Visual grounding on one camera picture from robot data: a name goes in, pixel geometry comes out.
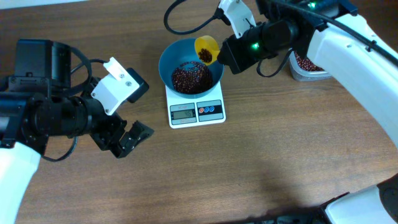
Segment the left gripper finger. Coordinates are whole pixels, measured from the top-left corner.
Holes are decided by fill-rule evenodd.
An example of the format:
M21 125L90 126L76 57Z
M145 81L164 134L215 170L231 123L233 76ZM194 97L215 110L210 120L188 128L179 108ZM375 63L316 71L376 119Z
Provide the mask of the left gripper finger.
M135 121L132 128L111 145L110 151L117 159L124 158L153 134L154 130L152 128L140 121Z
M149 84L133 68L128 68L127 72L139 85L139 88L127 98L128 102L135 103L149 90Z

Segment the yellow measuring scoop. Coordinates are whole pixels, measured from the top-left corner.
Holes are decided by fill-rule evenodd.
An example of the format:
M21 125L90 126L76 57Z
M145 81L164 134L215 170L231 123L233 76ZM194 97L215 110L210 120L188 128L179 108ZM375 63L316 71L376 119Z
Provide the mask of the yellow measuring scoop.
M213 37L209 35L204 35L202 37L197 38L195 40L195 52L197 53L197 55L201 49L208 49L213 56L212 62L204 63L205 65L211 65L217 61L217 56L220 53L220 48L218 46L217 41Z

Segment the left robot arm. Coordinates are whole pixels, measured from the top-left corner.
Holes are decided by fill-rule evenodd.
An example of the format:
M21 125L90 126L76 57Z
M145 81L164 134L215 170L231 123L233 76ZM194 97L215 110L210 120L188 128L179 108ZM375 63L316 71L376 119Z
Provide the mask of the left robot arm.
M77 142L87 134L120 159L153 135L139 121L127 128L117 112L136 102L147 82L115 58L102 64L107 75L94 77L92 59L77 48L43 39L17 42L14 74L1 80L2 223L15 222L50 137Z

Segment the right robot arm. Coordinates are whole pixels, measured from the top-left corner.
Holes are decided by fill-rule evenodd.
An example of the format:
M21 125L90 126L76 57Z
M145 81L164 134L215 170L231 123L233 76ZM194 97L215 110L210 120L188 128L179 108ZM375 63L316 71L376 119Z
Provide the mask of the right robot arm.
M218 61L234 74L291 49L338 80L397 141L397 53L349 1L258 1L258 24L242 1L221 1L218 15L233 28ZM272 223L396 223L397 177Z

